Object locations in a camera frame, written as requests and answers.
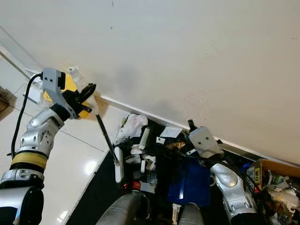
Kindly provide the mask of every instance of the white baseboard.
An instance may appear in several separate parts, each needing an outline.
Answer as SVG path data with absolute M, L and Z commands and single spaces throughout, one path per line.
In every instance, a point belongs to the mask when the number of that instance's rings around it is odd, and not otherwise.
M 183 124 L 180 124 L 180 123 L 168 120 L 166 118 L 154 115 L 152 113 L 146 112 L 146 111 L 141 110 L 139 108 L 136 108 L 136 107 L 133 107 L 131 105 L 128 105 L 128 104 L 119 102 L 117 100 L 114 100 L 114 99 L 112 99 L 110 97 L 107 97 L 107 96 L 101 96 L 101 97 L 96 96 L 96 98 L 99 101 L 102 101 L 102 102 L 104 102 L 106 104 L 115 106 L 115 107 L 117 107 L 119 109 L 122 109 L 122 110 L 125 110 L 127 112 L 144 115 L 148 119 L 153 120 L 153 121 L 155 121 L 155 122 L 157 122 L 159 124 L 162 124 L 162 125 L 164 125 L 166 127 L 176 127 L 176 128 L 183 128 L 183 129 L 189 130 L 189 126 L 185 126 Z M 271 156 L 264 155 L 262 153 L 259 153 L 257 151 L 245 148 L 245 147 L 240 146 L 238 144 L 234 144 L 234 143 L 226 141 L 224 139 L 220 139 L 220 140 L 223 142 L 223 144 L 220 145 L 220 147 L 222 149 L 227 150 L 227 151 L 232 152 L 232 153 L 235 153 L 235 154 L 240 155 L 240 156 L 244 156 L 244 157 L 249 158 L 251 160 L 257 160 L 259 158 L 266 158 L 266 159 L 269 159 L 269 160 L 272 160 L 272 161 L 275 161 L 275 162 L 279 162 L 279 163 L 283 163 L 283 164 L 286 164 L 286 165 L 293 165 L 293 166 L 296 166 L 296 167 L 300 167 L 297 164 L 289 163 L 289 162 L 283 161 L 283 160 L 278 159 L 278 158 L 274 158 L 274 157 L 271 157 Z

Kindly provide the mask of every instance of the white card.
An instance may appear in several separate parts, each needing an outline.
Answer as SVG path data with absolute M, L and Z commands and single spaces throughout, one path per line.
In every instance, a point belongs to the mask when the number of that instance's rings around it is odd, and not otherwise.
M 180 134 L 181 131 L 182 131 L 182 128 L 166 127 L 160 136 L 176 138 Z
M 162 138 L 162 137 L 156 137 L 156 143 L 164 144 L 165 143 L 165 139 Z

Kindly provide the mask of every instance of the white wall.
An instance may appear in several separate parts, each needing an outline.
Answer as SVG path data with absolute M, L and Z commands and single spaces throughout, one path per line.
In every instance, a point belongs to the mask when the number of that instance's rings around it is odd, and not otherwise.
M 300 1 L 0 0 L 39 64 L 101 94 L 300 164 Z

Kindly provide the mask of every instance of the blue container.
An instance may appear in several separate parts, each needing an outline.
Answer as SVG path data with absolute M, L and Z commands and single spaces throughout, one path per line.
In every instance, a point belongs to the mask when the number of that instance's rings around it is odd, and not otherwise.
M 185 205 L 210 205 L 210 171 L 199 164 L 199 160 L 185 158 L 169 186 L 167 200 Z

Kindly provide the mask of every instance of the yellow label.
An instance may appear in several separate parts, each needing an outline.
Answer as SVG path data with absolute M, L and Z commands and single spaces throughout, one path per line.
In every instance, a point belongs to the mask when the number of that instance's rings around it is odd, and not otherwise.
M 261 181 L 261 174 L 260 174 L 260 168 L 256 168 L 254 172 L 254 180 L 256 184 L 259 184 Z

